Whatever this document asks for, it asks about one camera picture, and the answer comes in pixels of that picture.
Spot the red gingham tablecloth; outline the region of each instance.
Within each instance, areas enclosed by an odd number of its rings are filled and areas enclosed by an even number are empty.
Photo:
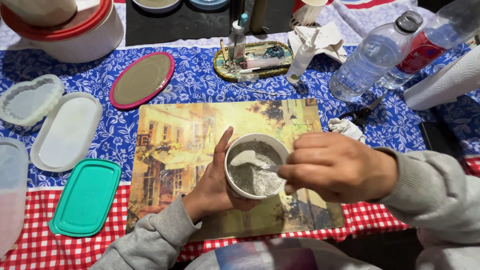
[[[480,155],[467,156],[471,173],[480,175]],[[62,190],[29,191],[25,206],[24,228],[15,246],[0,260],[0,270],[25,269],[86,269],[100,258],[115,239],[125,234],[129,183],[120,185],[102,231],[87,238],[72,238],[52,234],[48,222],[52,219]],[[404,230],[408,226],[396,220],[381,204],[365,202],[342,205],[345,216],[343,228],[281,233],[256,237],[232,238],[188,243],[181,248],[179,260],[194,259],[218,247],[237,242],[277,237],[333,238],[338,241],[348,235]]]

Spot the teal lid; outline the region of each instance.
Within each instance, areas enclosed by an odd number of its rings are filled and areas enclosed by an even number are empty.
[[[73,169],[60,196],[52,220],[52,233],[87,237],[99,232],[120,181],[118,164],[100,159],[85,159]]]

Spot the scissors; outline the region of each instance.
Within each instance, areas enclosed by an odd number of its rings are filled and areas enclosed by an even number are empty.
[[[366,108],[363,108],[361,110],[356,110],[356,111],[349,111],[346,112],[342,115],[340,115],[338,118],[339,119],[344,119],[347,116],[352,117],[352,123],[355,125],[359,126],[361,128],[361,132],[365,132],[365,126],[367,124],[367,118],[372,112],[377,105],[382,102],[382,99],[387,95],[387,93],[383,94],[381,97],[377,98],[374,102],[372,102],[370,105],[368,105]]]

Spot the person's left hand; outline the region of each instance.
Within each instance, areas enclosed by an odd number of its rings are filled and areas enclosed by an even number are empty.
[[[223,133],[215,147],[213,162],[208,164],[196,187],[182,198],[185,210],[193,223],[204,216],[231,209],[247,212],[261,203],[259,200],[235,197],[227,183],[224,162],[230,147],[228,140],[232,134],[233,127],[229,127]]]

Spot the paper towel roll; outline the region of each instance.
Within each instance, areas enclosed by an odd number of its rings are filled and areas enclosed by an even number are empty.
[[[412,110],[426,110],[479,87],[480,47],[476,47],[407,89],[403,96]]]

